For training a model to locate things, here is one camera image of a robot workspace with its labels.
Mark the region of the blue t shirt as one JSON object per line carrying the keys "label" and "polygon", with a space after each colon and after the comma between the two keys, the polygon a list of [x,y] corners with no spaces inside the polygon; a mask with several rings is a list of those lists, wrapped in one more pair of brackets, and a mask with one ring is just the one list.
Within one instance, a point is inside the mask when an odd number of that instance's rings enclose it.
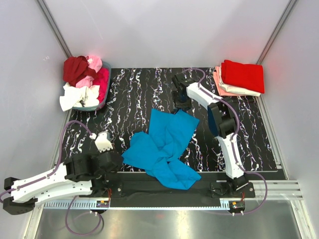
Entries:
{"label": "blue t shirt", "polygon": [[201,179],[180,161],[199,124],[199,119],[179,110],[175,114],[151,111],[149,130],[135,133],[122,154],[124,163],[155,177],[163,186],[188,190]]}

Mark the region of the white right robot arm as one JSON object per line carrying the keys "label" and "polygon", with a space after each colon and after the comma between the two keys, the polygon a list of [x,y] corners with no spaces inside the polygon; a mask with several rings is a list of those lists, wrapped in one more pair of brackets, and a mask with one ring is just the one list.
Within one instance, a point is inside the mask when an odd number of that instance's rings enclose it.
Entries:
{"label": "white right robot arm", "polygon": [[187,111],[191,102],[198,102],[207,110],[208,126],[219,141],[226,166],[226,191],[231,197],[238,197],[248,184],[237,145],[239,118],[231,106],[230,98],[212,93],[193,78],[187,79],[182,73],[172,78],[176,88],[172,92],[175,109]]}

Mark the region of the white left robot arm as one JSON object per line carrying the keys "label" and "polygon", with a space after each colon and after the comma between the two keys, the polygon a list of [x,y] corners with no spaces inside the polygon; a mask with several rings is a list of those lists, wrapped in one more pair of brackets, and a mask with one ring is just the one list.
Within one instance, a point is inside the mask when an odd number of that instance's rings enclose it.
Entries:
{"label": "white left robot arm", "polygon": [[9,196],[0,202],[7,213],[21,215],[57,199],[106,197],[117,187],[113,176],[122,165],[122,156],[114,150],[77,155],[28,179],[6,178],[4,190]]}

